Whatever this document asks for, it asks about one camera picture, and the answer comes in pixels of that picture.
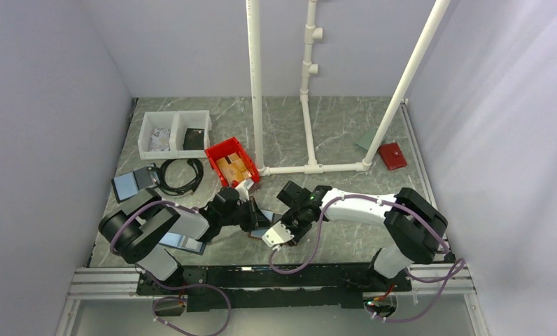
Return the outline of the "brown leather card holder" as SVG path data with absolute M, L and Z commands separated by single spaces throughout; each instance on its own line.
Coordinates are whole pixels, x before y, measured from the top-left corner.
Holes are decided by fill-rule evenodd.
M 269 210 L 261 210 L 261 213 L 266 218 L 267 223 L 263 222 L 261 226 L 258 226 L 254 230 L 249 232 L 248 238 L 261 240 L 265 232 L 275 223 L 280 221 L 282 217 L 281 213 L 276 213 Z

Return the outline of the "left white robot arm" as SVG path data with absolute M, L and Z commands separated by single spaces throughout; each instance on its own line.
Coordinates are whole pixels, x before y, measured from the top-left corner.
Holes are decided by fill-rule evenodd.
M 160 245 L 166 234 L 209 243 L 227 226 L 253 232 L 271 225 L 255 200 L 244 198 L 236 188 L 221 188 L 201 208 L 187 208 L 146 188 L 106 214 L 98 231 L 112 254 L 142 268 L 155 277 L 162 292 L 172 294 L 183 284 L 183 267 Z

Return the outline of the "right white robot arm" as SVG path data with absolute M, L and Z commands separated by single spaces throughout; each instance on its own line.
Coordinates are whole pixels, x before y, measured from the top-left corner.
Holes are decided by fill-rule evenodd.
M 288 210 L 262 236 L 273 252 L 294 246 L 316 223 L 351 221 L 382 225 L 393 244 L 379 249 L 369 262 L 369 285 L 383 291 L 413 264 L 429 265 L 438 251 L 448 253 L 444 240 L 447 219 L 414 189 L 388 195 L 346 192 L 328 185 L 313 190 L 289 181 L 278 194 Z

